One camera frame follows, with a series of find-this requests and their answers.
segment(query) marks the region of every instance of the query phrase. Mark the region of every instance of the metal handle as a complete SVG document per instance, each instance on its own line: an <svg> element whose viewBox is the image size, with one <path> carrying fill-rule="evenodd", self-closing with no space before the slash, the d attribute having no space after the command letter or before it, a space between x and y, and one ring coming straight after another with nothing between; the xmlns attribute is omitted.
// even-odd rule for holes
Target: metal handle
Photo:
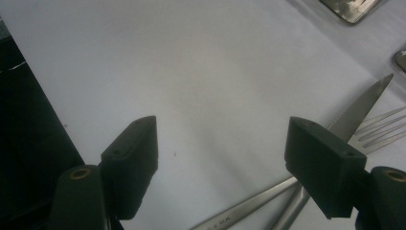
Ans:
<svg viewBox="0 0 406 230"><path fill-rule="evenodd" d="M299 185L285 206L282 214L271 227L271 230L288 230L310 199L310 195Z"/></svg>
<svg viewBox="0 0 406 230"><path fill-rule="evenodd" d="M246 218L258 210L258 208L262 207L264 204L268 203L273 198L277 197L279 194L283 193L297 183L298 180L292 176L278 185L275 185L272 188L246 199L236 206L233 206L212 218L209 218L208 220L196 225L191 230L227 229L238 223L240 220Z"/></svg>

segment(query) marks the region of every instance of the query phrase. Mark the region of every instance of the fork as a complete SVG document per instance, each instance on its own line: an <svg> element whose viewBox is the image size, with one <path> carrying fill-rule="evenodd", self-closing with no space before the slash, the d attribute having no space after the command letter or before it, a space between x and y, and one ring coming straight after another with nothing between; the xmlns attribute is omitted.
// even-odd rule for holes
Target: fork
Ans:
<svg viewBox="0 0 406 230"><path fill-rule="evenodd" d="M351 139L349 140L349 145L353 146L364 154L368 154L370 152L379 150L380 148L387 146L392 142L406 136L406 131L402 131L396 135L387 137L382 140L382 137L406 126L406 123L397 124L399 121L406 118L406 115L402 115L392 120L386 121L387 118L394 116L395 114L405 109L406 106L364 121L352 135Z"/></svg>
<svg viewBox="0 0 406 230"><path fill-rule="evenodd" d="M365 155L368 155L406 136L406 131L401 131L398 134L387 137L388 134L394 133L402 127L406 127L406 122L401 123L401 121L406 118L406 115L399 115L389 120L390 117L398 115L405 109L406 106L394 109L362 122L349 139L348 144ZM289 229L310 199L310 195L302 186L296 189L292 197L294 197L294 199L285 207L282 215L277 218L277 222L274 223L271 230Z"/></svg>
<svg viewBox="0 0 406 230"><path fill-rule="evenodd" d="M385 135L406 126L406 123L404 123L395 127L390 127L389 129L382 130L385 127L389 127L390 125L400 121L401 119L406 118L406 115L403 115L388 122L384 121L385 119L399 113L404 109L406 109L406 106L364 121L349 140L349 144L358 149L360 152L369 154L406 136L406 131L404 131L395 136L383 140L380 139L384 138ZM200 224L194 226L191 230L227 229L237 222L241 221L242 219L248 217L256 210L258 210L258 208L262 207L278 195L282 194L287 189L297 184L298 180L294 176L291 176L283 182L240 202L239 204L207 219L204 222L201 222ZM298 189L295 193L301 193L300 198L297 200L298 205L295 209L289 210L289 212L284 212L285 214L287 214L287 216L285 217L286 221L278 222L272 227L272 229L288 229L310 198L305 189Z"/></svg>

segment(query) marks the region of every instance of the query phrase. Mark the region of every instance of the white table surface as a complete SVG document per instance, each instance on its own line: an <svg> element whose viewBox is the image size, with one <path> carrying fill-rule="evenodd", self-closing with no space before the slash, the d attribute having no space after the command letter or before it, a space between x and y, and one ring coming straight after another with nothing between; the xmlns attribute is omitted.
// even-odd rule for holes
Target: white table surface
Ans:
<svg viewBox="0 0 406 230"><path fill-rule="evenodd" d="M405 105L391 57L406 1L355 27L314 0L1 0L0 16L87 164L156 115L159 170L125 229L189 229L289 176L290 116L327 126L362 90L395 79L373 114ZM368 159L406 171L406 141ZM232 229L267 229L287 196ZM353 229L311 200L292 229Z"/></svg>

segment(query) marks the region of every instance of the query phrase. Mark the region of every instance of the silver utensil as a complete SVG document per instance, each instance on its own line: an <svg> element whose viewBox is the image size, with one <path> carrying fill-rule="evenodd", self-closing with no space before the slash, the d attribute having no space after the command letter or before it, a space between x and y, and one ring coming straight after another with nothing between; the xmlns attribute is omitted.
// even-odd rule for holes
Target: silver utensil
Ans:
<svg viewBox="0 0 406 230"><path fill-rule="evenodd" d="M339 116L339 118L327 129L342 140L348 142L393 77L394 75L391 74L390 76L376 82L357 100L350 104L343 114L341 114L341 116ZM290 197L287 205L284 207L271 229L289 229L307 204L309 198L310 196L305 188L299 186L296 192Z"/></svg>
<svg viewBox="0 0 406 230"><path fill-rule="evenodd" d="M405 137L406 131L401 131L398 134L387 137L402 127L406 127L406 122L400 123L402 119L406 118L406 115L401 115L387 121L388 117L394 116L405 109L406 107L401 107L363 122L354 135L352 135L349 144L368 155ZM292 195L289 205L283 211L283 216L275 222L271 229L289 229L309 199L310 195L307 191L302 186L298 187Z"/></svg>
<svg viewBox="0 0 406 230"><path fill-rule="evenodd" d="M358 128L359 124L361 124L361 122L364 120L365 116L367 116L382 92L385 90L392 77L393 75L390 75L371 86L370 89L361 95L356 102L352 103L351 106L343 114L341 114L339 119L333 122L330 128L333 128L335 133L348 135L350 138L354 131L356 131ZM229 208L226 211L207 219L206 221L203 221L202 223L193 227L191 230L227 229L240 220L246 218L254 211L258 210L258 208L262 207L264 204L271 201L283 191L297 183L297 179L292 176L284 182L279 183L278 185L275 185L247 200L244 200L236 206L233 206L232 208Z"/></svg>
<svg viewBox="0 0 406 230"><path fill-rule="evenodd" d="M397 68L406 73L406 48L403 48L394 55L394 63Z"/></svg>

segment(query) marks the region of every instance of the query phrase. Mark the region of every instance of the knife blade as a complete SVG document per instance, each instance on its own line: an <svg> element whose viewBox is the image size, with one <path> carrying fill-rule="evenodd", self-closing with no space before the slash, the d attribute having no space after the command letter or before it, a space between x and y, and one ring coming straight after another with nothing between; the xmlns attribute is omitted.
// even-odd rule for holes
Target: knife blade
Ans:
<svg viewBox="0 0 406 230"><path fill-rule="evenodd" d="M365 117L368 115L373 105L382 95L385 88L391 82L393 74L377 81L354 102L352 102L344 112L334 120L327 128L330 132L344 141L349 141L352 134L358 129ZM286 230L293 224L297 216L301 213L310 195L302 185L298 185L287 205L280 213L279 217L271 227L271 230Z"/></svg>
<svg viewBox="0 0 406 230"><path fill-rule="evenodd" d="M359 97L358 100L356 100L354 103L352 103L348 109L345 110L340 116L339 119L335 120L331 126L333 128L336 128L336 135L345 135L345 133L350 133L351 135L356 131L358 128L359 124L362 123L364 120L365 116L367 116L368 112L370 109L373 107L375 102L379 99L380 95L382 92L385 90L386 86L389 84L391 81L393 75L390 75L383 80L378 81L376 84L371 86L363 95ZM339 128L339 126L347 126L348 128ZM221 230L221 229L227 229L240 220L246 218L250 214L254 213L258 208L262 207L287 189L295 186L298 184L298 180L292 176L283 182L273 186L272 188L265 190L262 193L259 193L258 195L254 195L239 204L201 222L200 224L194 226L191 230L209 230L209 229L215 229L215 230ZM295 200L305 200L300 197L296 197L296 199L291 199L291 201ZM283 213L281 217L284 217L285 215L292 215L291 213Z"/></svg>

